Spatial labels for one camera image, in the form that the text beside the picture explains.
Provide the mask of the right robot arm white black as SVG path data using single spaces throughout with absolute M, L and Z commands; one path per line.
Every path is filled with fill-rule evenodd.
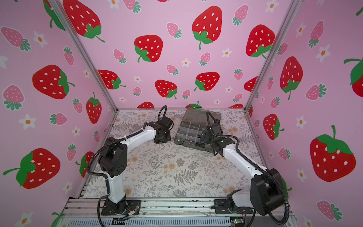
M 250 191 L 232 193 L 232 204 L 252 208 L 262 216 L 269 215 L 280 225 L 285 223 L 290 206 L 280 173 L 259 165 L 240 151 L 239 138 L 224 135 L 219 124 L 209 124 L 208 130 L 212 134 L 214 153 L 231 161 L 249 179 Z

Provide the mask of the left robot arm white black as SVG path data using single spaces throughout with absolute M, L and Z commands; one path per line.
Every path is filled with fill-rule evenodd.
M 156 122 L 144 123 L 143 127 L 131 135 L 115 139 L 109 137 L 101 149 L 98 163 L 106 179 L 108 200 L 120 203 L 126 198 L 123 189 L 123 172 L 127 167 L 128 152 L 148 141 L 162 144 L 171 141 L 170 130 L 174 122 L 161 117 Z

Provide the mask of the grey plastic compartment box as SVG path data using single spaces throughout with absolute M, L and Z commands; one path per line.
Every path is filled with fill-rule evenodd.
M 214 142 L 207 122 L 207 110 L 189 107 L 181 121 L 174 143 L 216 155 Z

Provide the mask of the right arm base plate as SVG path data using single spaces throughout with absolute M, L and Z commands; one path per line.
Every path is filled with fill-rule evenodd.
M 252 208 L 236 207 L 228 199 L 215 199 L 210 209 L 216 214 L 253 214 Z

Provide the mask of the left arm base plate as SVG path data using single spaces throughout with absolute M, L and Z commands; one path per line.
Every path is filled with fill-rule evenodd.
M 139 214 L 140 207 L 141 200 L 125 200 L 114 203 L 107 199 L 102 207 L 101 214 L 104 216 L 127 216 L 129 213 L 131 213 L 131 215 L 133 216 Z

